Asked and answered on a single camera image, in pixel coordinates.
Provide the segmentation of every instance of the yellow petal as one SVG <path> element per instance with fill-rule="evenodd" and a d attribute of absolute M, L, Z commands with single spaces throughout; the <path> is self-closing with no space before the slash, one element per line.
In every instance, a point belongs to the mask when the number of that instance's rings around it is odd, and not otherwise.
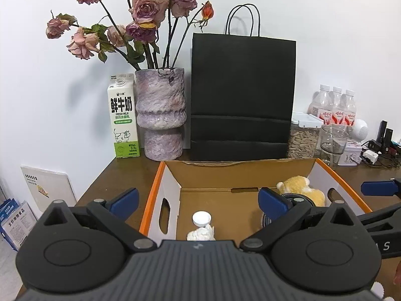
<path fill-rule="evenodd" d="M 142 27 L 142 28 L 155 28 L 156 25 L 153 24 L 152 22 L 144 22 L 142 24 L 139 24 L 139 27 Z"/>

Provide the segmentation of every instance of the bag handle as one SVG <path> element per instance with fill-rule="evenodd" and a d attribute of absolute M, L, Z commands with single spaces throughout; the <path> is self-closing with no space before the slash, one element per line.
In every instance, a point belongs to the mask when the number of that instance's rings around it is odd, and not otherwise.
<path fill-rule="evenodd" d="M 256 7 L 256 5 L 250 4 L 250 3 L 248 3 L 248 4 L 238 4 L 237 6 L 235 6 L 234 8 L 231 9 L 231 11 L 230 11 L 230 13 L 228 14 L 228 17 L 227 17 L 227 22 L 226 22 L 226 27 L 225 27 L 224 34 L 227 34 L 227 30 L 228 30 L 228 35 L 230 35 L 231 20 L 233 19 L 235 13 L 238 10 L 240 10 L 240 8 L 245 7 L 245 8 L 247 8 L 249 10 L 249 12 L 251 13 L 251 17 L 252 17 L 251 33 L 249 35 L 249 36 L 252 36 L 252 33 L 253 33 L 253 13 L 252 13 L 252 10 L 249 8 L 249 6 L 253 6 L 256 9 L 257 16 L 258 16 L 257 35 L 260 36 L 260 12 L 259 12 L 258 8 Z"/>

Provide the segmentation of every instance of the ribbed gray surface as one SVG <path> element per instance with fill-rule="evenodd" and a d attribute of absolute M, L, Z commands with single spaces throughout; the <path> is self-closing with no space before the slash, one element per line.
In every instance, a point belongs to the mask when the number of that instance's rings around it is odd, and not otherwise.
<path fill-rule="evenodd" d="M 19 301 L 378 301 L 369 291 L 320 296 L 278 278 L 260 254 L 248 254 L 231 241 L 164 241 L 162 247 L 132 256 L 104 286 L 75 295 L 33 290 Z"/>

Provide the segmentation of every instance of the green label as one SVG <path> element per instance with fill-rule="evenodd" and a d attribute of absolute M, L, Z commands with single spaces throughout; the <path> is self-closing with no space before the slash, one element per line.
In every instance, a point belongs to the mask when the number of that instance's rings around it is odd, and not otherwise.
<path fill-rule="evenodd" d="M 125 124 L 125 123 L 131 123 L 132 119 L 126 119 L 126 120 L 117 120 L 114 121 L 114 124 Z"/>
<path fill-rule="evenodd" d="M 114 149 L 116 150 L 117 158 L 139 156 L 138 141 L 115 142 Z"/>

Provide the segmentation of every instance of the plastic bottle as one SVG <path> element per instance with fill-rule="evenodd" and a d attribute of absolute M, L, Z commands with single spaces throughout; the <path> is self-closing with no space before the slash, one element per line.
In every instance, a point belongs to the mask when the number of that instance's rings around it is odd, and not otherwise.
<path fill-rule="evenodd" d="M 322 119 L 324 124 L 330 124 L 332 118 L 333 102 L 329 96 L 330 86 L 320 85 L 319 94 L 308 107 L 308 114 L 313 114 Z"/>
<path fill-rule="evenodd" d="M 330 123 L 332 124 L 343 124 L 344 112 L 346 110 L 345 104 L 341 99 L 342 88 L 333 87 L 333 91 L 330 92 L 333 100 L 333 114 Z"/>
<path fill-rule="evenodd" d="M 354 125 L 355 115 L 356 115 L 356 106 L 354 102 L 354 91 L 346 90 L 346 101 L 345 101 L 345 112 L 343 117 L 343 124 L 345 125 Z"/>

